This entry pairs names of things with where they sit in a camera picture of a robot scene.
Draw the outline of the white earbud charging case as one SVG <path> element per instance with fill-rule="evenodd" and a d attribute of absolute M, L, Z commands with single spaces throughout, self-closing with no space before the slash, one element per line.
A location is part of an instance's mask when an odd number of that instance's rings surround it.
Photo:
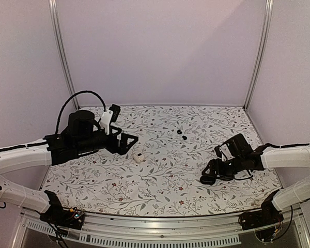
<path fill-rule="evenodd" d="M 145 157 L 142 153 L 134 153 L 133 154 L 133 159 L 137 163 L 141 163 L 145 160 Z"/>

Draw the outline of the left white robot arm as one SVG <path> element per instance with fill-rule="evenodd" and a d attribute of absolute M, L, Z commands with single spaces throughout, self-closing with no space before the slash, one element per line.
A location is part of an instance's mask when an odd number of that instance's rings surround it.
<path fill-rule="evenodd" d="M 66 128 L 29 144 L 0 148 L 0 202 L 35 210 L 55 224 L 66 220 L 58 196 L 51 191 L 36 191 L 13 183 L 3 174 L 29 167 L 55 166 L 105 149 L 125 155 L 138 142 L 138 137 L 123 133 L 111 124 L 118 112 L 105 111 L 100 120 L 91 111 L 79 110 L 68 117 Z"/>

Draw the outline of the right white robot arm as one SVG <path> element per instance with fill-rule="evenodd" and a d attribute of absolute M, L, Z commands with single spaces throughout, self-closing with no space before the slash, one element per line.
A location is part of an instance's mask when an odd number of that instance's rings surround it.
<path fill-rule="evenodd" d="M 202 184 L 217 180 L 231 181 L 241 171 L 264 171 L 272 168 L 300 167 L 310 169 L 310 142 L 274 145 L 266 143 L 253 149 L 242 134 L 237 134 L 214 149 L 217 159 L 208 162 L 201 173 Z M 310 178 L 306 177 L 271 194 L 261 205 L 257 221 L 268 225 L 277 212 L 310 199 Z"/>

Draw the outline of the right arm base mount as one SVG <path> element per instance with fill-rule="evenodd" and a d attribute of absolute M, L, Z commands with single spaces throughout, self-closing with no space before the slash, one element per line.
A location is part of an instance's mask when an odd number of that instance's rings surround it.
<path fill-rule="evenodd" d="M 292 224 L 293 207 L 290 206 L 290 220 L 288 226 L 283 231 L 284 217 L 281 210 L 277 210 L 272 204 L 272 200 L 279 190 L 272 192 L 261 204 L 258 211 L 246 211 L 239 215 L 238 223 L 243 230 L 261 228 L 267 225 L 273 225 L 271 228 L 255 231 L 256 238 L 262 243 L 269 243 L 284 236 Z"/>

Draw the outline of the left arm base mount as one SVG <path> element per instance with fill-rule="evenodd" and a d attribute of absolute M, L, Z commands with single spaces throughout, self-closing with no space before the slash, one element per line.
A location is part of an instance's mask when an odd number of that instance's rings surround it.
<path fill-rule="evenodd" d="M 40 213 L 40 220 L 49 224 L 81 230 L 85 220 L 85 210 L 64 208 L 54 192 L 45 190 L 49 198 L 49 208 L 46 212 Z"/>

